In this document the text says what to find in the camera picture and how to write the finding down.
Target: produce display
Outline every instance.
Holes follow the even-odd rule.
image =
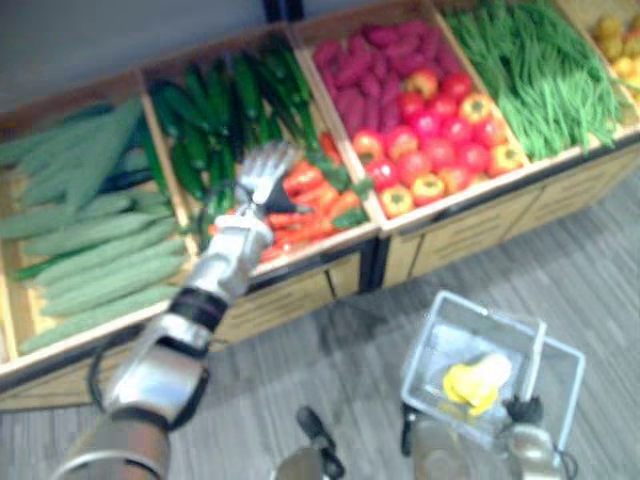
[[[313,211],[271,215],[276,242],[262,260],[367,221],[360,202],[367,182],[352,185],[333,138],[316,131],[310,88],[285,40],[272,36],[258,51],[219,58],[207,75],[191,64],[183,80],[184,88],[157,83],[152,96],[176,177],[201,210],[194,224],[203,242],[215,234],[215,218],[235,206],[235,164],[285,135],[306,149],[285,190]]]
[[[548,0],[479,3],[445,15],[533,160],[590,135],[611,145],[620,105],[597,52]]]
[[[313,59],[388,218],[527,163],[436,27],[367,25]]]
[[[18,205],[0,219],[0,238],[20,242],[26,265],[10,275],[54,319],[19,345],[22,354],[177,290],[166,282],[186,261],[184,243],[169,238],[177,225],[138,100],[3,143],[0,165],[14,167],[5,182]]]
[[[640,14],[633,17],[626,29],[620,18],[603,15],[591,33],[640,106]]]

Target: yellow tomato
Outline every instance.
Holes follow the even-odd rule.
[[[636,64],[629,57],[620,57],[618,60],[613,62],[613,70],[621,78],[627,78],[635,73]]]

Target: pile of cucumbers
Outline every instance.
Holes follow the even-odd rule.
[[[234,206],[235,163],[253,148],[289,138],[318,149],[311,90],[285,39],[270,37],[256,52],[213,62],[206,75],[186,67],[184,87],[161,81],[152,88],[156,114],[171,138],[176,177],[214,216]]]

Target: wooden crate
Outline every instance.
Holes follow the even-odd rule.
[[[149,80],[156,75],[176,78],[183,66],[197,58],[207,62],[221,51],[252,45],[274,31],[284,32],[282,25],[254,30],[247,35],[205,45],[182,52],[168,59],[147,64],[111,79],[73,90],[24,107],[11,114],[0,115],[0,132],[13,136],[45,126],[67,112],[101,100],[122,101],[132,96],[142,100],[147,123],[167,179],[176,219],[186,225],[192,205],[176,181],[153,102],[147,91]],[[316,122],[322,117],[314,112]],[[6,181],[6,171],[0,180]],[[13,211],[9,190],[0,190],[0,216]],[[261,264],[254,272],[249,293],[232,306],[214,339],[214,348],[240,342],[270,328],[309,313],[336,298],[351,295],[366,288],[366,276],[375,247],[378,227],[371,222],[334,235],[323,242],[296,251],[291,255]],[[193,238],[187,242],[189,262],[197,256]],[[34,293],[10,280],[6,272],[23,265],[16,242],[0,243],[0,306],[3,311],[4,333],[9,361],[0,364],[0,411],[75,405],[89,401],[84,377],[95,347],[114,334],[128,332],[166,308],[166,302],[115,319],[67,340],[19,355],[17,345],[31,336],[38,325],[46,323],[37,313],[38,299]],[[124,337],[131,339],[131,334]],[[115,364],[123,358],[123,348],[113,349],[105,356],[102,378],[108,378]]]

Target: yellow fruit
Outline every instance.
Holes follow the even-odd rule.
[[[627,78],[634,74],[636,70],[636,64],[629,57],[620,57],[613,62],[613,71],[621,78]]]
[[[598,47],[604,56],[607,57],[607,60],[613,62],[622,55],[622,37],[618,35],[617,37],[601,39],[598,41]]]
[[[600,39],[617,37],[621,34],[622,22],[615,15],[603,15],[600,17],[593,31],[593,36]]]

